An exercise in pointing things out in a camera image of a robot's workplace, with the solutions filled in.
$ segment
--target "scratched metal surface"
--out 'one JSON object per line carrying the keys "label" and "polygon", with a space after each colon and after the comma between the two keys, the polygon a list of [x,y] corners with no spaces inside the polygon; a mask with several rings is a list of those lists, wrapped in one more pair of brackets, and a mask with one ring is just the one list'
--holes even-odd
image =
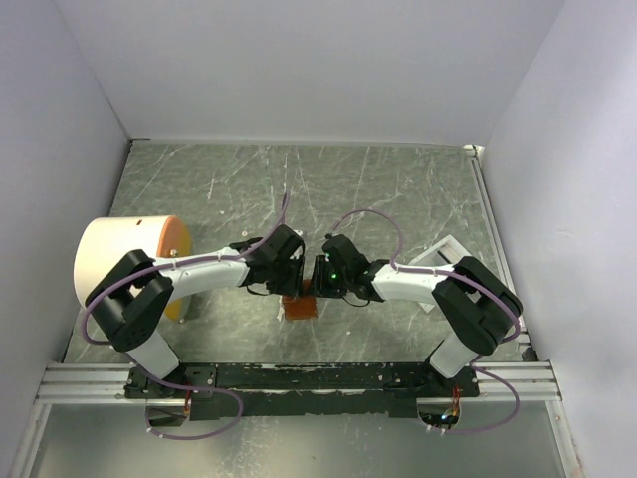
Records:
{"label": "scratched metal surface", "polygon": [[[465,403],[461,425],[493,423],[512,403]],[[219,422],[174,433],[204,433]],[[543,402],[484,436],[427,434],[421,423],[384,415],[244,418],[199,442],[145,432],[143,407],[55,405],[33,478],[564,477]]]}
{"label": "scratched metal surface", "polygon": [[[250,145],[134,145],[111,215],[176,214],[188,225],[194,252],[263,234],[277,217],[284,188],[292,191],[287,222],[304,231],[308,255],[344,212],[373,206],[402,226],[408,262],[447,234],[498,273],[495,251],[468,159],[451,147],[309,147]],[[377,216],[345,220],[368,258],[387,258],[396,246],[391,225]],[[313,259],[307,263],[311,274]],[[244,290],[195,296],[183,325],[159,331],[190,361],[420,360],[449,334],[438,309],[416,303],[370,304],[318,300],[318,318],[279,321],[279,299]],[[91,331],[99,335],[97,327]],[[521,360],[506,344],[490,360]],[[72,336],[66,362],[117,362],[108,348]]]}

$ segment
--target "white cylinder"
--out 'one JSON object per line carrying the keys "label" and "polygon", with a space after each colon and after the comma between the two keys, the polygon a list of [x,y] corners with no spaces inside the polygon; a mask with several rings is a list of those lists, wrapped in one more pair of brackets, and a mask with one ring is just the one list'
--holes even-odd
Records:
{"label": "white cylinder", "polygon": [[477,356],[478,354],[460,342],[458,336],[452,332],[431,355],[429,363],[445,378],[452,378]]}
{"label": "white cylinder", "polygon": [[[76,296],[82,306],[112,267],[133,249],[142,249],[152,258],[186,256],[190,254],[190,235],[177,216],[95,219],[80,240],[73,270]],[[167,308],[166,315],[177,320],[184,311],[180,310],[180,305],[176,309],[169,314]]]}

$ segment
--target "white cylindrical container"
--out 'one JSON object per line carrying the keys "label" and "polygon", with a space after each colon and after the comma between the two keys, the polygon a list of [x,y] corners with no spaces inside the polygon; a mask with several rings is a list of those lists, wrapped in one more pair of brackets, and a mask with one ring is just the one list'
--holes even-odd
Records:
{"label": "white cylindrical container", "polygon": [[[82,306],[89,293],[133,249],[142,249],[149,257],[190,255],[190,233],[177,216],[100,217],[84,231],[74,266],[76,295]],[[165,315],[179,320],[187,304],[175,301]]]}

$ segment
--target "black metal base plate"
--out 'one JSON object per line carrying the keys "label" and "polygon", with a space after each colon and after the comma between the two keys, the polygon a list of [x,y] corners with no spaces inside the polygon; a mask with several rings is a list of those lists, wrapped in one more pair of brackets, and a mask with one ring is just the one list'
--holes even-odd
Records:
{"label": "black metal base plate", "polygon": [[[136,368],[129,378],[126,398],[185,399],[186,392],[157,385]],[[417,417],[417,398],[451,399],[455,385],[463,396],[478,396],[474,378],[475,373],[465,367],[453,379],[441,379],[418,362],[185,363],[173,377],[181,383],[236,391],[244,401],[244,416],[388,413],[392,417]],[[237,412],[237,404],[226,395],[199,392],[191,400],[191,420]]]}

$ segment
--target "small orange object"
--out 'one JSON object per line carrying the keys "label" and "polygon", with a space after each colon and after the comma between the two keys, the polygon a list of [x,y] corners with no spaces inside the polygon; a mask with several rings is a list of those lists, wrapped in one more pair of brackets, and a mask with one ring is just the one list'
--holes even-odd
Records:
{"label": "small orange object", "polygon": [[[310,279],[303,280],[303,290],[310,286]],[[317,298],[313,296],[290,297],[283,296],[281,300],[287,321],[302,321],[317,317]]]}
{"label": "small orange object", "polygon": [[[177,216],[169,216],[161,230],[157,257],[184,257],[190,255],[191,239],[188,228]],[[177,299],[166,306],[164,314],[172,321],[178,321],[185,311],[181,310],[183,302]]]}

